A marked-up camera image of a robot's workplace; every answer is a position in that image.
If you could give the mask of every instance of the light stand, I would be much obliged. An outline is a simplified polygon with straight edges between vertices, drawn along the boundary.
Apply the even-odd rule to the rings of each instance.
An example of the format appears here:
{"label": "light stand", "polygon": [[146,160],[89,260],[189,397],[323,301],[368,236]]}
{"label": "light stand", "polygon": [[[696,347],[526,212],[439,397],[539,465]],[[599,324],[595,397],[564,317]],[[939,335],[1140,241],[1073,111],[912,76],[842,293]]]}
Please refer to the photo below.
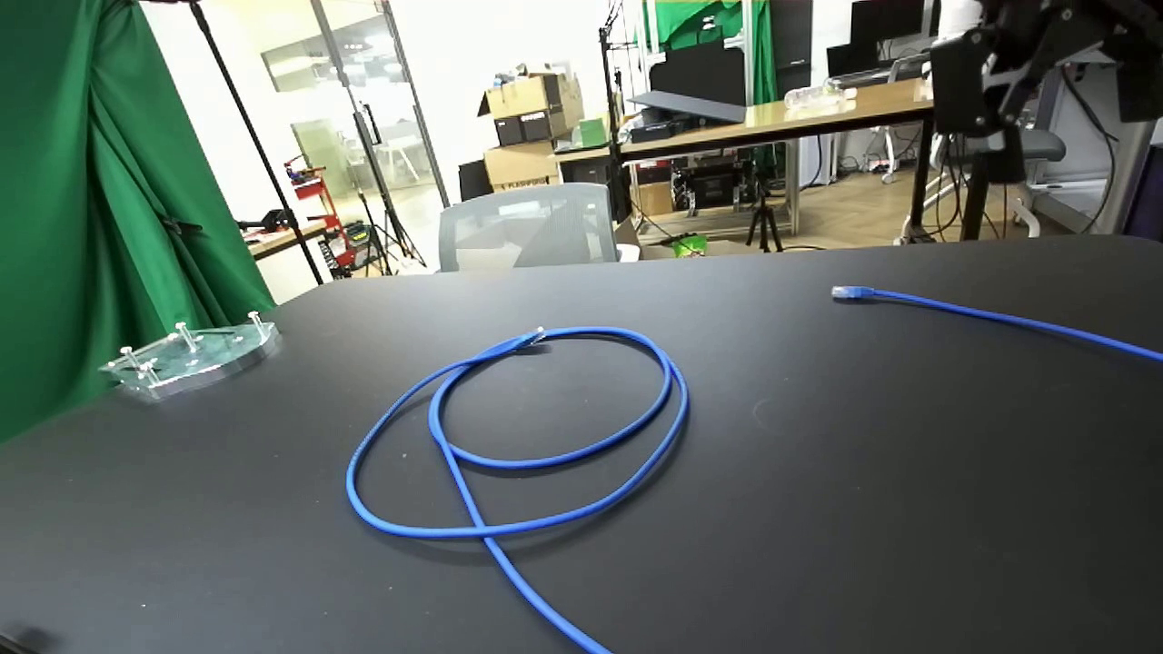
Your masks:
{"label": "light stand", "polygon": [[292,219],[294,243],[299,243],[305,265],[312,267],[316,283],[323,283],[318,265],[316,265],[312,249],[305,247],[305,236],[303,236],[303,229],[299,229],[299,219],[294,219],[294,212],[292,212],[292,201],[286,201],[286,192],[284,192],[284,185],[280,185],[280,177],[276,177],[276,168],[270,163],[270,156],[265,156],[265,149],[260,149],[260,139],[257,139],[255,120],[249,120],[248,106],[243,106],[243,94],[241,94],[241,86],[232,82],[232,76],[229,76],[229,70],[225,70],[225,58],[223,58],[223,49],[217,49],[217,40],[214,40],[214,30],[211,30],[211,22],[208,22],[208,14],[202,14],[202,2],[200,2],[200,0],[184,0],[184,2],[189,2],[194,22],[196,22],[196,25],[202,30],[202,37],[208,37],[208,47],[211,47],[211,56],[214,56],[214,66],[217,66],[217,72],[223,72],[223,79],[225,79],[225,89],[229,89],[232,106],[241,110],[241,115],[243,115],[243,123],[248,123],[249,144],[255,144],[255,151],[257,151],[257,160],[260,160],[260,169],[265,169],[270,185],[276,189],[280,208],[284,208],[286,219]]}
{"label": "light stand", "polygon": [[607,22],[595,30],[595,47],[603,56],[603,86],[607,86],[607,208],[609,219],[630,219],[630,208],[622,212],[619,189],[622,189],[622,133],[619,133],[619,99],[613,99],[613,76],[609,76],[609,34],[619,22],[619,6],[609,6]]}

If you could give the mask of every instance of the cable connector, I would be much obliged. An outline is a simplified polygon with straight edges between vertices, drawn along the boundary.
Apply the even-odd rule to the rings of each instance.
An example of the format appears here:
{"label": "cable connector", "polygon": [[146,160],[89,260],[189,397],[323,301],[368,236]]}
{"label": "cable connector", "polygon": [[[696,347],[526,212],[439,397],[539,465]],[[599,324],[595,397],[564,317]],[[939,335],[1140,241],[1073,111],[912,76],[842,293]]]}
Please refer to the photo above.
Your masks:
{"label": "cable connector", "polygon": [[533,332],[512,339],[506,347],[512,347],[512,353],[540,353],[546,343],[547,343],[547,332],[546,332],[546,328],[533,328]]}
{"label": "cable connector", "polygon": [[832,301],[872,301],[867,286],[832,286]]}

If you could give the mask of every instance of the black tabletop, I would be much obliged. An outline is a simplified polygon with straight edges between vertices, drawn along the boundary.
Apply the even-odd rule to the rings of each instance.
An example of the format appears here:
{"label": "black tabletop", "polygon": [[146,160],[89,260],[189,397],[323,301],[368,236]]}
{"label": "black tabletop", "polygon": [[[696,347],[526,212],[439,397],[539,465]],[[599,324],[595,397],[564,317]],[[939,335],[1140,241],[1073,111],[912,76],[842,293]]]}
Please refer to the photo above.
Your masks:
{"label": "black tabletop", "polygon": [[[1163,372],[897,305],[882,283],[1163,347],[1163,249],[1038,241],[332,283],[286,353],[162,406],[101,399],[0,447],[0,630],[80,654],[565,650],[478,544],[363,532],[341,469],[415,378],[561,324],[647,332],[690,378],[664,471],[607,518],[507,542],[613,650],[1163,650]],[[585,444],[647,355],[561,343],[471,378],[449,431]],[[656,427],[551,481],[471,475],[487,515],[613,487]],[[397,518],[461,523],[420,410],[368,465]]]}

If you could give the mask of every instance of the glass wall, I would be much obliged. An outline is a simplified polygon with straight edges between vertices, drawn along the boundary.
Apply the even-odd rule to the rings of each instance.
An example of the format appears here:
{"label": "glass wall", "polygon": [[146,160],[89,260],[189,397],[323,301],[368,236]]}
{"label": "glass wall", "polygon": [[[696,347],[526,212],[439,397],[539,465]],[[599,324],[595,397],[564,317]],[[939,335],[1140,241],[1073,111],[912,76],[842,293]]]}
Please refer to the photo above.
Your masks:
{"label": "glass wall", "polygon": [[448,192],[384,6],[232,0],[232,14],[249,34],[303,149],[280,163],[294,192],[318,197],[318,208],[346,221],[374,219],[384,236],[410,231],[420,258],[432,258]]}

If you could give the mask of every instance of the glass door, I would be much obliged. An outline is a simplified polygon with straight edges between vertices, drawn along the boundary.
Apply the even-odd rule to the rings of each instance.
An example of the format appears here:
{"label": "glass door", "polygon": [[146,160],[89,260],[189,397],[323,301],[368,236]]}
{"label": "glass door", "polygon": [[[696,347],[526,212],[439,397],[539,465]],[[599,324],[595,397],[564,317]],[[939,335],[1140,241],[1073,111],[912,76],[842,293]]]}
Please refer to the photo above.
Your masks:
{"label": "glass door", "polygon": [[448,192],[391,17],[369,0],[299,0],[294,12],[318,34],[260,56],[303,144],[284,163],[294,189],[318,192],[341,221],[376,226],[391,272],[424,267]]}

